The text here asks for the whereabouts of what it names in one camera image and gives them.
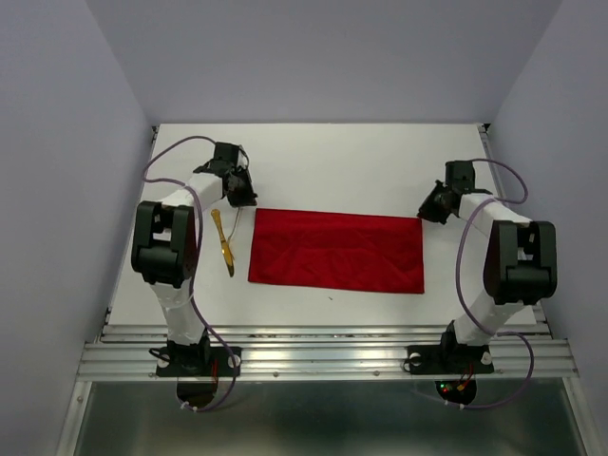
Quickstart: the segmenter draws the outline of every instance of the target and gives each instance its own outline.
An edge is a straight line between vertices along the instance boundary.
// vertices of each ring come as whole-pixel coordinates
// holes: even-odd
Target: white table
[[[445,163],[485,155],[476,125],[443,124],[163,124],[153,155],[175,141],[205,135],[240,143],[251,158],[258,207],[415,217]],[[187,180],[213,153],[213,145],[187,142],[161,159],[149,177]],[[477,185],[496,193],[489,167],[476,163]],[[146,185],[142,200],[159,200],[175,190]],[[230,232],[236,209],[217,208]],[[228,276],[218,233],[205,215],[196,298],[207,320],[220,326],[361,327],[447,325],[462,314],[454,285],[454,263],[464,224],[424,222],[424,294],[360,293],[249,283],[254,208],[241,213],[233,239],[236,272]],[[483,286],[486,239],[471,231],[463,260],[465,298]],[[163,325],[161,307],[130,266],[130,242],[112,302],[112,326]],[[509,324],[534,325],[531,309]]]

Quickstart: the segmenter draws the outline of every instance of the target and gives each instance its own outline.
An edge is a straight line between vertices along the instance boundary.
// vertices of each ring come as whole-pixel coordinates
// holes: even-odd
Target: gray wall
[[[607,24],[605,0],[565,0],[490,129],[494,155],[530,186],[523,211],[557,226],[559,287],[544,308],[570,339],[606,441]]]
[[[153,122],[490,122],[558,0],[87,0]]]
[[[150,131],[84,1],[0,10],[0,453],[39,456],[101,328]]]

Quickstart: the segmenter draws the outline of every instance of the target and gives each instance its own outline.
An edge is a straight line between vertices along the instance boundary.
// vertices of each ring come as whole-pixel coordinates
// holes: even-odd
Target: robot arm
[[[242,148],[217,142],[214,158],[186,183],[203,211],[226,197],[233,207],[257,205]],[[208,367],[209,338],[192,306],[192,280],[199,261],[193,195],[181,188],[160,201],[142,201],[135,217],[131,265],[150,284],[167,323],[165,371],[202,374]]]
[[[484,289],[467,313],[449,323],[438,347],[408,347],[418,358],[409,364],[412,374],[460,373],[467,366],[477,373],[493,372],[487,346],[492,336],[511,316],[557,287],[553,224],[522,217],[488,191],[476,189],[471,161],[446,163],[446,182],[436,182],[418,217],[445,224],[450,214],[472,218],[471,225],[488,238]]]

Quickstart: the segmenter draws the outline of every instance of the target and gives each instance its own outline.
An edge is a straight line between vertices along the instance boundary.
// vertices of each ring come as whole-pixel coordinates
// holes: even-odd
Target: gray floor
[[[476,403],[519,380],[482,381]],[[425,382],[237,384],[220,411],[180,410],[175,384],[93,387],[76,454],[551,455],[584,454],[561,380],[535,380],[509,406],[446,408]]]

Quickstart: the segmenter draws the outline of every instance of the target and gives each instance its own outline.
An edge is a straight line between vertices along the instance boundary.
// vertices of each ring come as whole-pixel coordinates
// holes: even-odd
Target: folded red fabric
[[[249,281],[425,292],[418,218],[257,209]]]

